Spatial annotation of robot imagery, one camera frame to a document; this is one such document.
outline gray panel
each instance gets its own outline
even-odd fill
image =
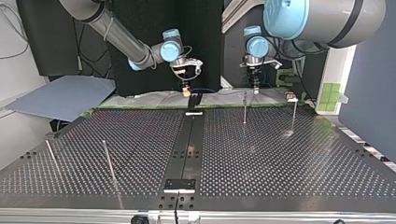
[[[52,142],[56,161],[42,146],[2,171],[0,207],[172,209],[162,189],[165,179],[180,178],[168,163],[184,165],[171,159],[182,120],[177,110],[96,112]]]
[[[7,108],[44,118],[73,121],[99,106],[114,90],[113,80],[61,77],[7,105]]]
[[[199,191],[182,195],[190,208],[396,212],[396,174],[325,118],[300,108],[293,122],[292,108],[251,108],[245,125],[243,113],[207,110],[205,124],[194,122],[191,147],[203,152],[202,167],[186,164],[185,176],[202,170]]]
[[[347,105],[340,121],[396,161],[396,1],[389,0],[387,16],[373,39],[357,46],[346,86]]]

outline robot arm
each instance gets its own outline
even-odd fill
[[[386,15],[385,0],[265,0],[269,57],[293,59],[305,52],[347,48],[370,38]]]
[[[106,8],[105,0],[59,0],[77,20],[89,24],[96,32],[119,49],[129,59],[135,71],[156,68],[158,63],[169,62],[174,74],[182,80],[185,96],[190,96],[190,81],[201,74],[203,63],[188,59],[180,32],[177,29],[163,32],[163,42],[149,47],[134,37]],[[194,66],[195,75],[190,77],[187,68]]]

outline metal post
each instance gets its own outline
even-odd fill
[[[244,124],[248,123],[248,93],[245,92],[245,97],[244,97]]]
[[[113,169],[113,163],[111,162],[110,154],[108,153],[107,142],[106,142],[106,140],[103,140],[102,143],[103,143],[103,148],[105,149],[107,162],[108,162],[108,167],[110,168],[111,175],[113,177],[113,180],[115,182],[117,182],[117,178],[116,178],[116,175],[115,175],[114,169]]]

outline end effector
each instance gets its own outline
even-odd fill
[[[260,74],[264,65],[264,58],[269,51],[269,42],[262,36],[260,26],[249,26],[244,30],[246,53],[241,67],[247,69],[249,83],[254,90],[254,94],[259,94]]]
[[[169,62],[174,74],[183,82],[183,91],[190,95],[190,81],[201,74],[203,63],[189,59],[185,53],[180,32],[177,29],[163,33],[163,41],[153,47],[134,37],[106,8],[106,0],[59,0],[64,8],[77,20],[89,24],[119,51],[128,57],[135,71],[149,67],[155,69],[158,63]],[[195,66],[195,76],[189,77],[188,67]]]
[[[163,32],[163,42],[152,48],[147,47],[147,49],[150,56],[148,60],[140,63],[129,60],[131,67],[135,71],[141,71],[150,66],[155,69],[158,63],[170,63],[172,72],[181,80],[183,95],[189,97],[191,95],[190,82],[201,75],[204,63],[188,57],[192,47],[183,46],[180,31],[172,29]]]

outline black cable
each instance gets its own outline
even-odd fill
[[[270,44],[276,50],[276,55],[274,56],[274,58],[276,58],[276,59],[281,59],[279,57],[280,55],[288,60],[298,60],[298,59],[302,59],[303,57],[305,57],[305,55],[299,56],[299,57],[290,57],[289,55],[286,55],[284,52],[282,52],[282,50],[280,50],[280,40],[278,38],[274,38],[274,42],[271,41],[270,39],[267,39],[267,40],[268,40],[268,42],[270,42]]]
[[[318,51],[308,52],[308,51],[305,51],[305,50],[300,49],[300,48],[296,45],[296,42],[295,42],[294,40],[291,40],[291,44],[293,45],[293,47],[294,47],[297,51],[299,51],[299,52],[302,53],[302,54],[320,54],[320,53],[323,53],[324,51],[326,51],[326,50],[320,49],[320,50],[318,50]]]
[[[88,65],[88,66],[91,68],[90,76],[94,76],[94,73],[96,73],[96,74],[97,74],[99,77],[101,77],[101,78],[106,78],[106,77],[108,77],[108,75],[109,75],[109,73],[110,73],[110,70],[111,70],[111,68],[112,68],[112,64],[110,64],[110,66],[109,66],[108,69],[106,70],[105,74],[102,75],[100,72],[98,72],[98,71],[92,66],[92,64],[90,64],[90,63],[95,63],[95,61],[94,61],[94,60],[90,60],[89,58],[87,58],[85,55],[83,55],[83,53],[82,53],[82,51],[81,51],[81,40],[82,40],[82,37],[83,37],[83,35],[84,35],[84,31],[85,31],[85,26],[86,26],[86,24],[83,24],[82,29],[81,29],[81,33],[80,33],[79,37],[78,37],[78,34],[77,34],[76,22],[75,22],[74,19],[73,19],[73,26],[74,26],[75,38],[76,38],[76,42],[77,42],[78,57],[81,59],[82,62],[84,62],[86,65]],[[106,55],[107,52],[108,52],[108,49],[105,50],[105,52],[104,52],[96,61],[99,62],[99,61]]]
[[[79,50],[79,53],[80,53],[81,57],[85,58],[85,60],[87,60],[88,62],[90,62],[90,63],[98,63],[98,62],[101,61],[101,60],[105,57],[105,55],[108,53],[108,49],[106,49],[96,60],[93,60],[93,59],[90,59],[89,57],[87,57],[87,56],[84,54],[84,52],[82,52],[82,49],[81,49],[82,38],[84,37],[84,33],[85,33],[85,27],[86,27],[86,24],[83,24],[83,25],[82,25],[82,29],[81,29],[81,33],[80,33],[79,39],[78,39],[78,50]]]
[[[346,224],[343,219],[338,219],[334,222],[334,224]]]
[[[175,206],[175,223],[176,224],[178,224],[177,204],[178,204],[178,195],[177,195],[176,206]]]
[[[300,74],[300,69],[297,67],[297,64],[296,64],[296,70],[297,70],[297,77],[300,79],[301,85],[303,86],[304,91],[306,92],[306,94],[308,95],[309,99],[312,101],[314,106],[317,107],[317,103],[314,102],[314,98],[312,98],[311,94],[309,94],[309,91],[307,90],[307,88],[303,82],[303,76]]]

